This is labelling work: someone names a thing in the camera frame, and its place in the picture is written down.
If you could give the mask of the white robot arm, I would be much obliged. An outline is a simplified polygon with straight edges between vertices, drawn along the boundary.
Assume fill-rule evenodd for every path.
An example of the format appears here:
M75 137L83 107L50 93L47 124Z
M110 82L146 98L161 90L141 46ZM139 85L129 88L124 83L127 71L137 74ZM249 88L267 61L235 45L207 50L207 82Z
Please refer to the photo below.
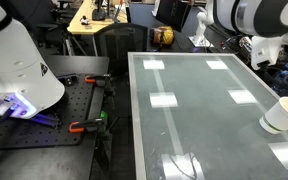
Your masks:
M64 93L25 26L0 6L0 116L30 119Z

